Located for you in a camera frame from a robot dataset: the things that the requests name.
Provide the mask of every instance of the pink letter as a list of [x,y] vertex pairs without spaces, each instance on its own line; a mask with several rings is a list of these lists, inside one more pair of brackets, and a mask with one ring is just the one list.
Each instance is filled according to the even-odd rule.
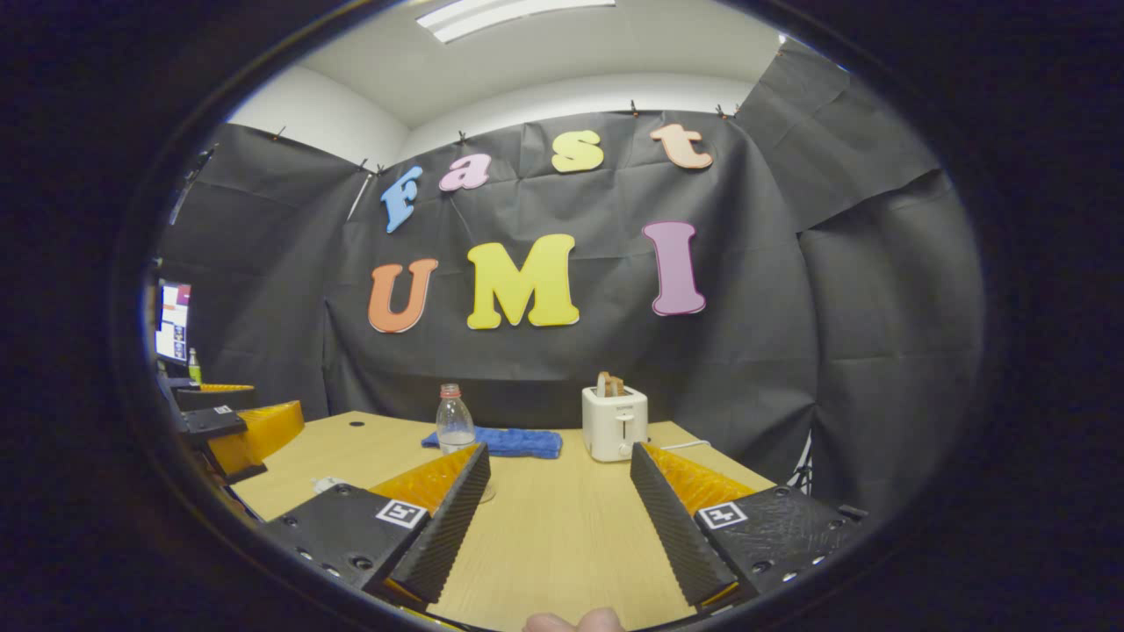
[[706,299],[695,289],[689,245],[695,227],[686,222],[655,222],[642,232],[655,244],[660,276],[660,296],[652,301],[652,312],[660,316],[701,312]]
[[491,156],[488,154],[472,154],[464,156],[448,165],[448,173],[441,179],[442,191],[455,191],[457,189],[475,189],[488,181],[488,165],[491,164]]

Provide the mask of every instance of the toaster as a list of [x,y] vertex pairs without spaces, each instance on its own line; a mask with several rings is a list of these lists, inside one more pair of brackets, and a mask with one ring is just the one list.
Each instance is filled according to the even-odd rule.
[[581,434],[598,461],[632,459],[633,443],[647,441],[647,396],[628,387],[616,397],[598,397],[597,387],[581,389]]

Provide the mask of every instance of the blue letter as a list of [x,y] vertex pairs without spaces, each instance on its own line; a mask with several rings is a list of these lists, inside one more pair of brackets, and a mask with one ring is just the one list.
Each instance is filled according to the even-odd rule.
[[406,222],[410,214],[414,213],[414,207],[406,204],[413,201],[414,198],[418,196],[418,186],[414,182],[422,175],[422,168],[415,165],[413,169],[406,172],[390,186],[384,193],[382,193],[382,201],[387,202],[387,215],[390,216],[389,222],[387,222],[387,232],[393,233],[395,228],[398,228],[402,222]]

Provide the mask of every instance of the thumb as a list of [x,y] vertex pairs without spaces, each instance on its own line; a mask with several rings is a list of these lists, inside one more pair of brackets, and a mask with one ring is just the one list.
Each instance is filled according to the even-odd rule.
[[597,608],[586,613],[578,622],[578,632],[625,632],[613,608]]

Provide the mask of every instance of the finger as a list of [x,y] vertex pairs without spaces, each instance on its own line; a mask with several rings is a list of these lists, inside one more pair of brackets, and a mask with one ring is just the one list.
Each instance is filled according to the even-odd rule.
[[613,608],[597,608],[586,613],[578,622],[578,632],[625,632]]
[[527,617],[523,632],[575,632],[575,628],[556,614],[540,613]]

